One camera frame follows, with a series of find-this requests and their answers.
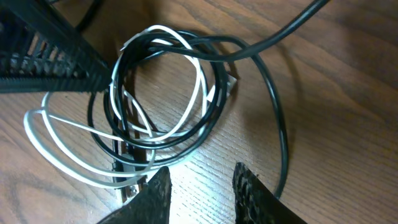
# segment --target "black plastic object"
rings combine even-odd
[[[45,0],[0,0],[0,93],[102,91],[106,62]]]

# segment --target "power cord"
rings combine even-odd
[[[232,36],[198,36],[189,31],[175,31],[168,27],[160,25],[149,27],[141,33],[135,35],[125,43],[123,47],[124,52],[118,58],[118,61],[114,66],[110,87],[104,93],[104,112],[106,115],[106,119],[108,120],[108,123],[113,130],[113,134],[107,134],[94,128],[93,104],[96,98],[95,93],[91,95],[88,103],[88,126],[85,124],[76,123],[72,120],[69,120],[68,118],[64,118],[57,114],[51,113],[48,109],[48,103],[51,94],[47,93],[43,99],[42,107],[40,109],[31,110],[26,113],[24,118],[26,133],[36,149],[49,162],[51,162],[59,169],[63,170],[65,173],[71,175],[72,177],[84,183],[104,188],[119,188],[130,185],[135,182],[140,176],[148,174],[149,172],[153,172],[154,170],[157,170],[160,166],[175,165],[192,157],[195,149],[199,147],[203,143],[203,141],[205,141],[210,131],[213,129],[226,103],[229,78],[228,73],[224,67],[224,62],[233,62],[235,60],[251,57],[251,59],[259,69],[264,79],[264,82],[266,83],[277,120],[282,160],[280,179],[274,195],[276,198],[280,198],[287,180],[287,171],[289,168],[287,133],[282,105],[279,100],[279,94],[276,90],[275,84],[272,81],[272,77],[265,63],[262,61],[258,53],[276,44],[278,41],[291,34],[305,21],[310,19],[327,2],[328,0],[315,0],[280,31],[276,32],[271,37],[253,45],[249,45],[245,41]],[[215,42],[233,43],[239,46],[241,50],[228,55],[220,55],[217,49],[212,45],[212,43]],[[195,67],[197,79],[193,88],[190,102],[182,117],[180,118],[180,121],[169,132],[165,132],[158,131],[156,127],[151,127],[149,122],[150,119],[147,117],[144,109],[140,106],[136,99],[134,99],[126,90],[124,90],[123,82],[125,76],[127,75],[127,72],[130,71],[132,68],[135,68],[141,63],[144,63],[152,58],[160,57],[161,55],[169,52],[182,54],[184,55],[184,57],[189,59],[189,61],[191,61],[191,63]],[[210,103],[206,101],[206,99],[208,99],[208,84],[204,76],[203,70],[201,69],[198,58],[210,62],[213,69],[213,74],[215,76],[215,85],[213,87],[215,91],[214,96],[210,99]],[[192,129],[187,131],[180,131],[182,124],[186,122],[187,116],[192,110],[192,105],[195,102],[200,88],[203,95],[201,104],[201,120],[196,125],[194,125]],[[143,120],[144,125],[134,125],[128,122],[126,114],[127,108],[123,106],[123,97],[127,97],[129,99],[129,101],[132,103],[133,107],[135,107],[139,116]],[[38,138],[37,131],[32,124],[32,116],[35,113],[42,114],[44,123],[46,125],[46,128],[50,132],[51,137],[54,139],[57,146],[70,159],[92,172],[112,177],[128,177],[129,179],[118,183],[103,182],[100,180],[92,179],[91,177],[88,177],[80,173],[73,167],[69,166],[66,162],[62,161],[61,158],[54,154],[52,150],[47,147],[40,138]],[[86,161],[79,158],[76,154],[68,149],[68,147],[58,135],[57,131],[53,128],[53,124],[50,118],[90,131],[97,145],[99,145],[99,147],[102,148],[102,150],[113,159],[129,166],[145,167],[144,170],[135,172],[115,172],[89,165]],[[129,133],[131,130],[139,131],[144,136],[147,135],[147,138],[130,138]],[[187,139],[192,138],[195,134],[198,134],[195,142],[184,150],[166,159],[155,159],[155,152],[157,150],[176,146],[186,141]],[[114,142],[116,142],[116,144],[114,144],[114,149],[110,149],[100,139],[100,136],[110,138]],[[128,159],[126,156],[121,155],[118,150],[117,141],[124,141],[129,147],[134,146],[134,150],[150,150],[152,152],[150,161],[137,161],[135,159]]]

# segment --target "wooden surface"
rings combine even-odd
[[[151,24],[255,43],[309,2],[105,0],[85,37],[109,62],[124,41]],[[63,0],[57,7],[76,24],[89,3]],[[289,133],[290,170],[281,201],[306,222],[398,222],[397,11],[395,0],[335,0],[261,53],[278,87]],[[237,161],[268,188],[277,183],[280,149],[266,86],[250,60],[236,62],[236,68],[238,87],[210,137],[190,162],[171,169],[171,223],[233,223]],[[188,61],[167,55],[139,69],[135,90],[156,125],[169,129],[184,111],[194,80]],[[117,209],[114,191],[67,176],[27,139],[23,115],[38,108],[43,95],[0,95],[0,223],[95,223]],[[50,108],[85,122],[87,103],[87,94],[57,93]],[[35,120],[43,127],[40,116]],[[95,104],[95,124],[110,131],[101,100]],[[111,159],[88,133],[57,127],[73,150],[110,169]]]

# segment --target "cable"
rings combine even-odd
[[[163,44],[167,44],[164,41],[157,41],[158,43],[163,43]],[[199,61],[193,58],[190,58],[191,61],[194,63],[195,67],[197,68],[197,70],[199,71],[197,74],[199,76],[199,80],[203,80],[205,81],[204,78],[204,74],[201,71],[201,67],[199,64]],[[203,101],[206,102],[206,94],[207,94],[207,90],[206,90],[206,86],[207,84],[203,85]],[[153,137],[153,132],[151,130],[151,127],[149,126],[149,122],[141,108],[141,106],[139,105],[139,103],[134,99],[134,97],[132,97],[127,91],[124,91],[124,94],[132,101],[134,107],[138,110],[143,122],[144,122],[144,126],[146,127],[146,130],[144,130],[145,133],[147,133],[149,135],[149,137]],[[107,134],[104,133],[102,131],[98,131],[94,128],[91,128],[89,126],[86,126],[84,124],[80,124],[77,122],[74,122],[68,118],[64,118],[63,116],[59,116],[57,114],[52,114],[49,113],[49,109],[48,109],[48,103],[51,97],[51,93],[47,93],[45,95],[45,97],[43,98],[43,102],[42,102],[42,108],[40,110],[32,110],[32,111],[28,111],[26,116],[25,116],[25,120],[24,120],[24,124],[25,124],[25,130],[28,134],[29,139],[32,141],[32,143],[34,144],[34,146],[37,148],[37,150],[49,161],[51,162],[53,165],[55,165],[56,167],[58,167],[59,169],[61,169],[62,171],[64,171],[65,173],[71,175],[72,177],[83,181],[84,183],[90,184],[90,185],[94,185],[97,187],[104,187],[104,188],[113,188],[113,187],[123,187],[126,185],[131,185],[134,181],[137,180],[137,178],[135,179],[128,179],[122,182],[118,182],[117,184],[109,184],[106,182],[102,182],[102,181],[98,181],[92,178],[89,178],[81,173],[79,173],[77,170],[75,170],[74,168],[70,167],[69,165],[67,165],[65,162],[63,162],[62,160],[60,160],[60,158],[58,158],[55,154],[53,154],[51,152],[51,150],[42,143],[42,141],[40,140],[40,138],[37,137],[37,132],[35,131],[32,122],[31,122],[31,117],[34,113],[41,113],[42,117],[44,119],[44,123],[46,128],[48,129],[51,137],[53,138],[53,140],[55,141],[56,145],[74,162],[76,162],[77,164],[81,165],[82,167],[95,172],[97,174],[101,174],[101,175],[107,175],[107,176],[111,176],[111,177],[137,177],[139,175],[143,175],[143,174],[147,174],[148,172],[151,172],[153,170],[156,170],[158,167],[156,167],[155,169],[151,169],[154,161],[155,161],[155,151],[152,150],[152,159],[148,162],[148,164],[146,165],[146,168],[142,171],[135,171],[135,172],[115,172],[115,171],[108,171],[108,170],[104,170],[101,169],[99,167],[95,167],[92,166],[90,164],[88,164],[86,161],[84,161],[83,159],[80,159],[78,155],[74,154],[74,152],[72,152],[71,150],[69,150],[69,148],[65,145],[65,143],[63,142],[63,140],[60,138],[58,132],[53,128],[53,124],[50,120],[50,118],[53,119],[57,119],[59,121],[74,125],[76,127],[79,128],[83,128],[87,131],[90,131],[92,133],[95,134],[99,134],[102,136],[105,136],[107,138],[111,138],[113,140],[118,140],[118,141],[122,141],[121,138],[111,135],[111,134]]]
[[[203,60],[209,60],[212,62],[233,62],[235,60],[241,60],[252,55],[258,54],[265,49],[275,45],[289,34],[297,30],[302,24],[309,20],[315,13],[317,13],[329,0],[314,0],[310,5],[308,5],[297,17],[295,17],[290,23],[281,28],[278,32],[272,36],[246,47],[245,49],[239,50],[237,52],[228,55],[206,55],[191,50],[178,49],[170,46],[156,46],[150,48],[152,51],[164,50],[168,52],[174,52],[178,54],[188,55],[191,57],[200,58]]]
[[[317,11],[319,11],[327,2],[328,0],[313,1],[296,18],[294,18],[280,31],[276,32],[269,38],[264,39],[253,45],[249,45],[245,41],[231,36],[212,35],[200,37],[189,31],[174,31],[168,27],[159,25],[149,27],[141,33],[133,36],[124,44],[124,47],[122,49],[123,53],[118,58],[113,69],[112,82],[110,84],[110,87],[104,93],[103,109],[106,119],[113,130],[113,134],[99,131],[94,127],[93,105],[96,95],[95,93],[93,93],[90,96],[90,100],[88,103],[88,126],[85,124],[74,122],[68,118],[64,118],[63,116],[50,113],[48,109],[50,94],[47,94],[43,99],[41,109],[28,111],[25,115],[24,125],[27,135],[32,141],[33,145],[37,148],[37,150],[49,162],[80,181],[97,187],[105,188],[115,188],[129,185],[133,182],[133,180],[136,180],[138,178],[137,176],[145,175],[148,172],[153,172],[160,166],[173,166],[181,161],[187,160],[192,157],[195,149],[199,147],[208,137],[217,120],[221,116],[222,110],[226,103],[228,74],[224,67],[224,63],[251,57],[256,67],[259,69],[260,74],[262,75],[264,82],[267,86],[277,121],[281,151],[281,172],[279,183],[274,192],[274,195],[276,198],[280,198],[287,180],[287,171],[289,169],[287,132],[282,105],[279,100],[276,86],[272,81],[272,77],[265,63],[262,61],[258,53],[278,43],[278,41],[282,40],[293,31],[298,29],[304,22],[306,22]],[[213,44],[218,42],[229,42],[235,44],[239,46],[241,50],[227,55],[220,55],[218,53],[218,50],[213,47]],[[167,54],[169,52],[182,54],[187,59],[189,59],[189,61],[191,61],[191,63],[195,67],[197,79],[193,88],[192,97],[190,98],[187,108],[185,109],[179,122],[170,131],[159,131],[155,126],[151,126],[150,119],[147,117],[144,109],[140,106],[139,102],[132,95],[124,90],[123,84],[125,76],[132,68],[136,68],[140,64],[147,62],[152,58],[160,57],[161,55]],[[209,61],[213,69],[215,79],[215,85],[213,88],[215,89],[215,91],[213,100],[211,100],[210,103],[206,100],[208,94],[207,80],[205,78],[203,69],[201,68],[198,58]],[[192,106],[195,102],[200,86],[202,87],[203,92],[203,98],[201,103],[201,119],[191,129],[186,131],[180,131],[179,129],[182,127],[183,123],[186,122],[186,119],[190,111],[192,110]],[[127,120],[126,108],[123,105],[124,97],[127,97],[132,103],[132,106],[137,110],[144,124],[135,125]],[[73,161],[83,166],[84,168],[98,174],[108,175],[112,177],[131,178],[118,183],[106,183],[87,177],[86,175],[79,173],[77,170],[64,163],[60,158],[57,157],[56,154],[52,153],[51,150],[43,144],[40,138],[37,137],[37,132],[32,125],[32,116],[35,113],[42,114],[46,128],[50,132],[50,135],[54,139],[56,145]],[[144,170],[138,172],[115,172],[104,170],[88,164],[86,161],[79,158],[67,148],[65,143],[58,135],[57,131],[53,128],[51,119],[57,119],[61,122],[65,122],[78,128],[83,128],[87,131],[90,131],[97,145],[99,145],[99,147],[105,153],[111,156],[116,162],[120,162],[130,166],[145,167]],[[121,122],[122,124],[121,129],[119,128],[119,122]],[[144,135],[148,135],[148,138],[130,138],[130,131],[132,130],[136,130],[143,133]],[[166,159],[155,159],[156,150],[176,146],[180,143],[185,142],[187,139],[192,138],[196,133],[198,134],[196,140],[194,140],[194,142],[187,148]],[[113,149],[110,149],[101,140],[100,136],[112,139],[114,141]],[[128,145],[128,147],[130,147],[130,150],[151,150],[151,160],[137,161],[135,159],[128,159],[120,155],[117,141],[124,141]]]
[[[55,4],[59,2],[60,0],[49,0],[50,4]],[[93,3],[91,3],[91,6],[88,8],[86,14],[83,16],[81,21],[77,24],[75,29],[77,32],[82,33],[87,27],[91,24],[93,21],[98,9],[101,7],[103,3],[103,0],[94,0]]]

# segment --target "black cable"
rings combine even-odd
[[[279,95],[276,90],[275,84],[272,81],[272,77],[260,56],[259,52],[267,49],[268,47],[276,44],[278,41],[282,40],[284,37],[291,34],[297,28],[299,28],[305,21],[310,19],[314,13],[316,13],[322,6],[324,6],[328,0],[316,0],[312,2],[303,12],[301,12],[294,20],[292,20],[289,24],[283,27],[280,31],[272,35],[271,37],[260,41],[254,45],[248,45],[245,41],[231,36],[223,36],[223,35],[214,35],[214,36],[205,36],[198,37],[197,35],[187,32],[187,31],[178,31],[180,35],[183,35],[188,43],[195,47],[196,50],[187,50],[181,44],[175,44],[173,46],[164,46],[164,45],[154,45],[152,44],[152,40],[154,39],[164,39],[168,41],[175,41],[175,38],[167,33],[149,33],[143,34],[134,39],[124,50],[123,56],[121,57],[118,77],[115,79],[117,83],[117,91],[116,91],[116,104],[118,110],[121,112],[121,122],[123,124],[123,129],[119,129],[118,121],[114,120],[110,108],[109,108],[109,92],[106,91],[104,94],[104,111],[106,115],[106,119],[108,120],[109,125],[111,126],[113,132],[126,141],[128,144],[135,147],[135,149],[150,149],[150,150],[159,150],[165,149],[167,147],[172,147],[181,142],[186,141],[191,138],[199,129],[204,127],[203,134],[198,137],[198,139],[189,147],[179,152],[178,154],[167,158],[156,160],[154,162],[155,166],[167,165],[171,162],[178,161],[179,159],[185,157],[193,150],[195,150],[198,146],[202,144],[202,142],[207,138],[210,131],[216,124],[220,114],[223,110],[225,101],[226,101],[226,84],[228,81],[228,75],[224,68],[224,62],[233,62],[235,60],[240,60],[242,58],[251,57],[253,62],[258,67],[265,83],[267,89],[270,94],[271,102],[274,108],[275,117],[277,120],[277,126],[279,130],[279,140],[280,140],[280,150],[281,150],[281,172],[278,186],[275,190],[275,197],[280,198],[284,185],[287,180],[287,171],[289,169],[289,150],[287,144],[287,132],[285,127],[284,114],[282,111],[282,105],[279,100]],[[218,51],[212,46],[212,43],[215,42],[229,42],[238,45],[242,49],[231,53],[228,55],[219,55]],[[167,52],[173,52],[177,54],[189,55],[196,58],[201,58],[203,60],[210,61],[211,66],[214,70],[215,74],[215,95],[214,99],[218,99],[219,94],[221,94],[221,100],[219,102],[219,106],[216,105],[217,101],[214,100],[210,103],[208,107],[208,111],[202,117],[202,119],[186,134],[175,138],[168,142],[158,143],[158,144],[146,144],[134,139],[131,139],[128,136],[127,130],[127,116],[126,111],[123,106],[123,94],[122,94],[122,85],[124,81],[124,77],[127,74],[127,71],[137,67],[140,63],[143,63],[151,58],[161,56]],[[93,127],[93,103],[95,99],[95,94],[92,94],[90,98],[90,102],[88,105],[88,124]],[[116,154],[113,150],[111,150],[106,144],[99,138],[99,136],[95,133],[92,133],[94,140],[97,144],[106,152],[108,155],[113,157],[118,162],[123,162],[125,164],[129,164],[132,166],[146,166],[148,162],[135,161],[126,159],[123,156]]]
[[[206,55],[198,52],[194,52],[187,49],[179,49],[166,45],[157,45],[156,47],[152,47],[149,50],[159,51],[164,50],[168,52],[174,52],[178,54],[188,55],[196,58],[200,58],[203,60],[209,60],[212,62],[233,62],[235,60],[241,60],[247,57],[250,57],[254,54],[258,54],[263,50],[275,45],[283,38],[287,37],[289,34],[297,30],[304,22],[309,20],[315,13],[317,13],[329,0],[314,0],[310,5],[308,5],[297,17],[295,17],[290,23],[281,28],[274,35],[256,43],[246,47],[245,49],[239,50],[237,52],[228,54],[228,55]]]
[[[59,1],[60,0],[50,0],[49,3],[54,4]],[[102,3],[103,0],[94,0],[93,3],[91,3],[91,6],[88,8],[86,14],[83,16],[83,19],[75,27],[75,29],[79,33],[83,32],[91,24]]]

